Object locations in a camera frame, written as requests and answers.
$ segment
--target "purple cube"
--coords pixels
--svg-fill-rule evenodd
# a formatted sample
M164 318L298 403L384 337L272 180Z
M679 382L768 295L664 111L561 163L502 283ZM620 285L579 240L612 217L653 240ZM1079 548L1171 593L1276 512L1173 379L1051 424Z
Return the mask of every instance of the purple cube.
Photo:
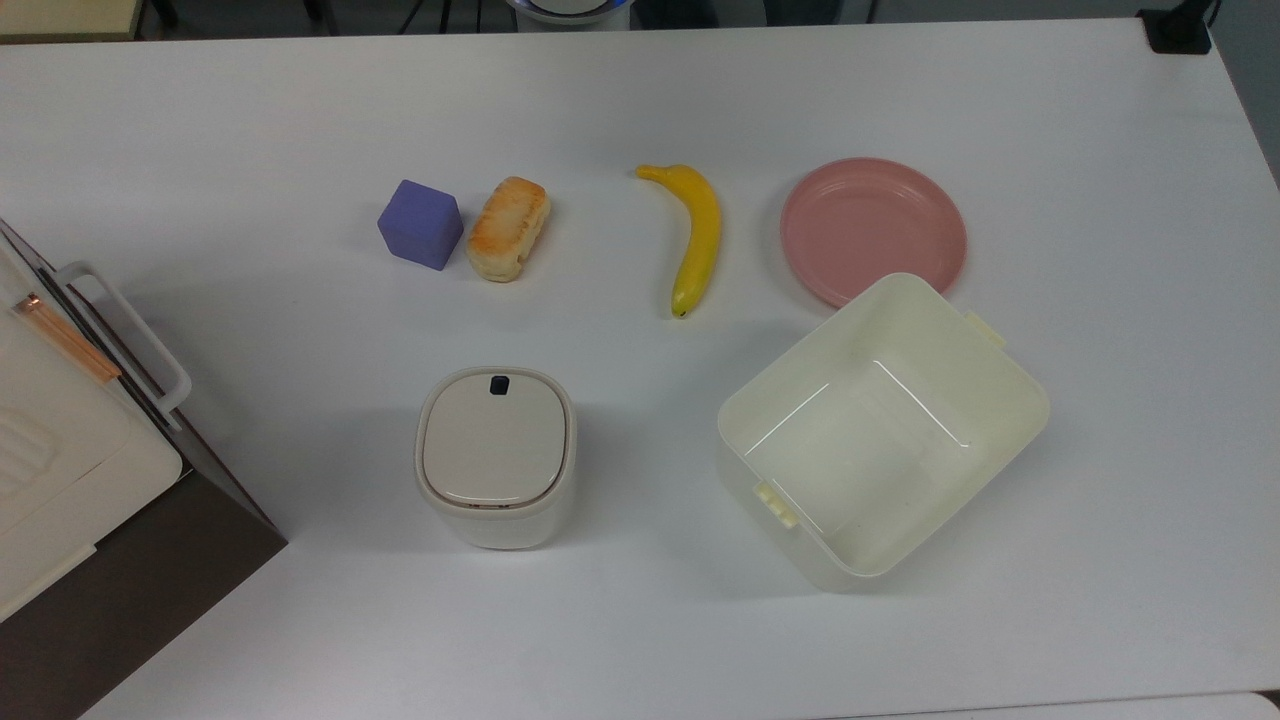
M462 237L462 215L452 195L401 181L378 229L392 255L443 270Z

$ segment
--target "pink plate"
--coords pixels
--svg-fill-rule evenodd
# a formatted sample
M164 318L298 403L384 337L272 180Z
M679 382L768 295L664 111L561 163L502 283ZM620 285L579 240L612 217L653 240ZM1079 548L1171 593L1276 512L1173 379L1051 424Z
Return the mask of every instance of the pink plate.
M946 292L965 256L964 220L920 173L852 158L805 176L782 208L782 251L814 295L844 306L891 273Z

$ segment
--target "container handle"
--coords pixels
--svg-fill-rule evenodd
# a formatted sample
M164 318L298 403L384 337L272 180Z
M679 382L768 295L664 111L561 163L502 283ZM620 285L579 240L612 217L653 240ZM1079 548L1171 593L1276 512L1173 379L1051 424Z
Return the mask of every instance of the container handle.
M172 352L169 352L169 348L165 347L163 342L160 342L160 338L156 337L156 333L154 333L151 328L147 325L147 323L142 319L142 316L138 315L138 311L133 309L133 305L131 305L129 301L125 300L123 295L120 295L120 291L115 290L115 286L109 283L106 278L104 278L101 273L99 273L97 269L93 268L93 265L83 260L77 260L76 263L64 265L61 269L54 273L54 279L59 284L65 286L68 288L72 286L73 282L84 277L93 278L95 281L97 281L100 286L102 286L102 290L105 290L106 293L111 296L111 300L114 300L115 304L120 307L120 310L124 311L129 322L133 323L134 327L137 327L138 332L142 333L142 337L145 337L147 342L151 343L151 346L156 351L156 355L159 355L160 360L165 364L166 368L169 368L169 372L173 373L174 386L164 395L151 398L152 402L155 402L157 410L160 410L161 413L172 413L175 407L178 407L178 405L183 400L187 400L188 395L191 395L191 375L188 375L187 370L178 364L178 360L173 356ZM143 392L151 395L151 389L147 388L145 383L138 383L138 384L140 387L143 388Z

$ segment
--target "banana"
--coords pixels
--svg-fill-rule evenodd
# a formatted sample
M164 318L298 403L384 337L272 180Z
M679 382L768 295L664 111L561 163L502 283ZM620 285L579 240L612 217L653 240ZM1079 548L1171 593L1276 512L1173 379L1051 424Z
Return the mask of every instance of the banana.
M689 165L640 165L636 168L636 177L666 187L689 209L689 246L671 290L671 314L684 318L703 299L712 270L716 269L721 236L716 191L701 173Z

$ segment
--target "toy bread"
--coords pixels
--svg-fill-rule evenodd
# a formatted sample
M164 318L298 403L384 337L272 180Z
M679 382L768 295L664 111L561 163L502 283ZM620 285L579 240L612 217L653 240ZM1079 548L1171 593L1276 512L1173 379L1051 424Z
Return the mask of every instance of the toy bread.
M486 281L516 279L550 209L541 186L517 177L502 181L467 238L471 266Z

